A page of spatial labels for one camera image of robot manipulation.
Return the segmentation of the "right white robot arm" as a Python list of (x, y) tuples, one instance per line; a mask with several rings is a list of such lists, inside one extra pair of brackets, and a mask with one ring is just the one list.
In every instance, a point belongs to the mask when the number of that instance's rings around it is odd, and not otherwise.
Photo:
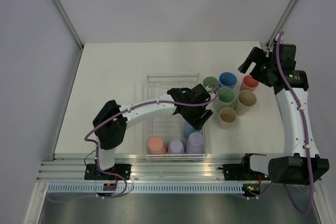
[(296, 69), (296, 46), (274, 45), (271, 52), (254, 47), (238, 68), (246, 73), (255, 63), (250, 75), (274, 90), (285, 134), (281, 157), (245, 154), (239, 172), (245, 179), (258, 172), (267, 175), (275, 184), (309, 185), (329, 170), (329, 161), (320, 157), (310, 127), (308, 113), (308, 78)]

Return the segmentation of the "beige cup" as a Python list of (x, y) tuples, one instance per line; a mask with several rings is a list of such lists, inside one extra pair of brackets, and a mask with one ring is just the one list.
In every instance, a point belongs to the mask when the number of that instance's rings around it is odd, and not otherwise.
[(218, 113), (218, 125), (221, 129), (231, 127), (237, 120), (237, 114), (232, 108), (222, 108)]
[(257, 97), (249, 90), (240, 91), (234, 110), (238, 116), (245, 115), (257, 103)]

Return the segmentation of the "light blue cup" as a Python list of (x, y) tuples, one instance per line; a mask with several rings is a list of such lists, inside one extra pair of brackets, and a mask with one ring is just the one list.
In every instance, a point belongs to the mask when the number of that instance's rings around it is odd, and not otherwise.
[(183, 135), (186, 139), (189, 138), (190, 134), (195, 132), (195, 129), (187, 122), (184, 123)]

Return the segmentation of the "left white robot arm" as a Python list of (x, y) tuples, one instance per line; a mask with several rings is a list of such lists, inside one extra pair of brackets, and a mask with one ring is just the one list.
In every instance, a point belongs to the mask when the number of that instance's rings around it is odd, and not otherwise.
[(145, 121), (179, 114), (193, 128), (201, 130), (213, 115), (207, 106), (218, 99), (210, 88), (171, 88), (164, 94), (141, 103), (119, 105), (108, 101), (93, 120), (93, 130), (85, 141), (94, 142), (97, 153), (96, 173), (104, 180), (114, 176), (115, 151), (123, 142), (126, 130)]

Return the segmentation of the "green cup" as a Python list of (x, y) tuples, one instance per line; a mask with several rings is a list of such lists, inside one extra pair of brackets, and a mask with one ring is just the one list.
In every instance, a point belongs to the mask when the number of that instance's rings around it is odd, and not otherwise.
[(233, 89), (222, 87), (219, 90), (218, 99), (213, 103), (213, 108), (219, 112), (223, 108), (231, 107), (236, 100), (236, 94)]
[(218, 87), (218, 80), (215, 77), (209, 76), (203, 80), (203, 86), (216, 85)]

